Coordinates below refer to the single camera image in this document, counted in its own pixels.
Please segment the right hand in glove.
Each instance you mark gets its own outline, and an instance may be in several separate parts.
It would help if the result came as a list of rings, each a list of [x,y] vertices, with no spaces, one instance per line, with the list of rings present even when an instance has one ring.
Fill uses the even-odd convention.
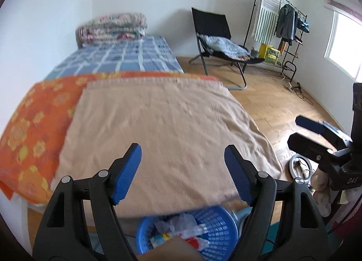
[[[327,217],[331,213],[329,176],[327,173],[316,169],[310,179],[310,184],[315,190],[314,201],[322,217]]]

